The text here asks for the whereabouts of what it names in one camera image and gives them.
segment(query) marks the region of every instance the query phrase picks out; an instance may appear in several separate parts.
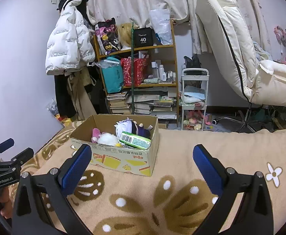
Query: white storage cart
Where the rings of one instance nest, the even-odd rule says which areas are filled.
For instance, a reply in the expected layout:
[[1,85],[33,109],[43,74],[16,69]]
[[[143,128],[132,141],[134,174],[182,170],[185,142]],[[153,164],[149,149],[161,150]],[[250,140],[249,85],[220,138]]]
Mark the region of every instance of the white storage cart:
[[[200,72],[206,72],[207,75],[185,75],[186,71],[200,71]],[[202,81],[203,84],[206,83],[205,90],[205,100],[203,100],[204,105],[201,107],[196,107],[195,104],[188,104],[184,102],[184,88],[185,88],[185,81]],[[204,130],[205,127],[205,116],[206,116],[206,109],[207,109],[207,95],[208,95],[208,81],[209,81],[209,73],[208,70],[202,69],[202,68],[189,68],[189,69],[183,69],[182,70],[182,121],[181,121],[181,130],[183,130],[183,121],[184,121],[184,111],[185,110],[203,110],[204,111],[204,119],[202,122],[202,128],[201,131]]]

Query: white flower pattern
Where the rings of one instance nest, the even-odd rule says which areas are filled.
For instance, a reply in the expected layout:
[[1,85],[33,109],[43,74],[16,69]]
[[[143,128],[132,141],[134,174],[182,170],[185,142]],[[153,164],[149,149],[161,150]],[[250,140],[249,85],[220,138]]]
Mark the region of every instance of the white flower pattern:
[[275,169],[273,169],[270,163],[267,163],[267,166],[270,173],[266,174],[266,180],[268,182],[270,180],[273,180],[275,187],[278,188],[280,184],[278,176],[282,173],[282,168],[276,167]]

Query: finger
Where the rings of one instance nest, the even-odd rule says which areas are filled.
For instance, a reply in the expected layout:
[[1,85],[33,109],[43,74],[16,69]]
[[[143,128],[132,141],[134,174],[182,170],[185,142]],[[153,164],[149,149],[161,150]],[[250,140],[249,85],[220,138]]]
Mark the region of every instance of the finger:
[[12,202],[8,201],[5,203],[3,209],[0,211],[0,214],[5,217],[6,219],[12,217]]
[[9,189],[8,187],[5,187],[2,191],[2,194],[0,195],[0,202],[6,203],[9,201]]

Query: red bag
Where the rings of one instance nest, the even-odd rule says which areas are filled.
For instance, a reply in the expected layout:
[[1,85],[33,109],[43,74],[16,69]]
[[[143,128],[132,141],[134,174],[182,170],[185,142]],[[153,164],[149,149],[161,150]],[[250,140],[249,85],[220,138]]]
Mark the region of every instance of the red bag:
[[[122,58],[123,81],[125,86],[131,86],[131,58]],[[144,69],[147,66],[146,58],[134,58],[134,86],[139,86],[144,81]]]

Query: black box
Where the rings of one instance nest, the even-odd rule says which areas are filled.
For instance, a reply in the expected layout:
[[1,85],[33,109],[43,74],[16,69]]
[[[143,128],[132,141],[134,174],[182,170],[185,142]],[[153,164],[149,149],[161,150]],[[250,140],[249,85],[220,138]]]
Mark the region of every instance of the black box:
[[134,47],[142,48],[153,46],[152,29],[149,27],[134,30]]

